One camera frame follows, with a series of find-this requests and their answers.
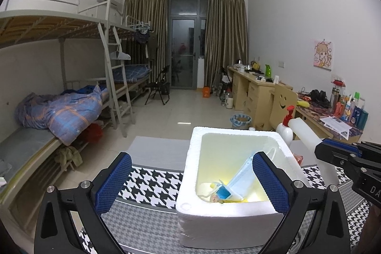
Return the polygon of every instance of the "cartoon girl poster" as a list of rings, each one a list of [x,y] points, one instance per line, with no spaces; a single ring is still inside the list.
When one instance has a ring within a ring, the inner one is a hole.
[[[315,41],[314,66],[332,70],[333,43]]]

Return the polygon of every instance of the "black and white houndstooth pattern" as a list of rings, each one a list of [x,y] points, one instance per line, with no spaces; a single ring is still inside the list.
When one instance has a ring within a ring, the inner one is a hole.
[[[336,168],[340,183],[348,181],[342,168]],[[303,168],[309,183],[316,189],[325,189],[323,178],[318,166]],[[133,170],[119,192],[119,199],[134,203],[141,203],[155,207],[175,209],[176,199],[180,189],[182,172],[173,172],[162,169],[133,166]],[[357,244],[365,220],[368,216],[369,206],[364,201],[348,216],[348,227],[351,235],[351,246]],[[96,254],[89,237],[84,229],[79,233],[83,248],[90,254]]]

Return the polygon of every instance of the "folding chair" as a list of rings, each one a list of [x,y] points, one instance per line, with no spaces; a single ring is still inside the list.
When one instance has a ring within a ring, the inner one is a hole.
[[[149,87],[151,89],[151,91],[149,92],[149,95],[147,97],[147,100],[145,101],[145,105],[147,104],[148,102],[148,99],[149,97],[151,96],[152,94],[152,91],[155,89],[155,94],[154,96],[152,96],[152,99],[155,98],[155,95],[157,92],[159,92],[159,95],[160,95],[160,98],[161,98],[161,102],[165,105],[168,101],[169,101],[169,82],[167,82],[166,80],[166,74],[169,72],[169,65],[168,66],[165,66],[161,72],[159,72],[159,74],[157,75],[157,78],[156,78],[156,81],[155,82],[151,82],[151,83],[148,83],[147,84],[147,87]],[[163,97],[161,96],[161,93],[163,91],[163,89],[165,89],[165,92],[166,94],[168,95],[168,100],[166,102],[164,102],[163,100]]]

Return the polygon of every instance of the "bed ladder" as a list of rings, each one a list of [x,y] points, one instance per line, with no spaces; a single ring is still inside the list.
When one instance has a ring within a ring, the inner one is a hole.
[[[127,112],[130,112],[131,122],[132,124],[135,124],[135,117],[132,111],[132,103],[130,99],[130,94],[128,93],[128,85],[127,85],[127,79],[126,79],[126,71],[124,70],[124,60],[119,60],[120,65],[112,66],[111,59],[110,59],[110,45],[116,45],[117,51],[122,52],[121,48],[121,42],[116,30],[115,26],[112,26],[112,32],[115,37],[116,43],[110,43],[109,42],[109,30],[110,27],[108,25],[105,25],[105,28],[103,30],[102,24],[98,23],[98,30],[100,33],[100,38],[102,39],[103,47],[104,47],[104,53],[105,53],[105,67],[106,67],[106,85],[107,89],[109,91],[109,107],[110,107],[110,113],[111,113],[111,120],[114,129],[117,128],[116,118],[115,118],[115,112],[118,116],[119,126],[121,133],[123,137],[127,137],[127,130],[125,127],[125,123],[123,123],[122,117]],[[118,104],[118,97],[117,97],[117,91],[115,88],[115,82],[114,82],[114,74],[113,69],[116,68],[122,68],[122,75],[123,75],[123,87],[118,89],[118,93],[125,91],[126,97],[127,97],[127,108],[125,110],[121,110],[121,107]]]

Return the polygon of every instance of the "red lid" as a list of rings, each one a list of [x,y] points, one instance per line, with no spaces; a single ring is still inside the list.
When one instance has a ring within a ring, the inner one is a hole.
[[[288,127],[288,121],[292,119],[292,114],[294,113],[294,109],[295,109],[294,106],[287,107],[288,115],[285,116],[282,123],[284,126]]]

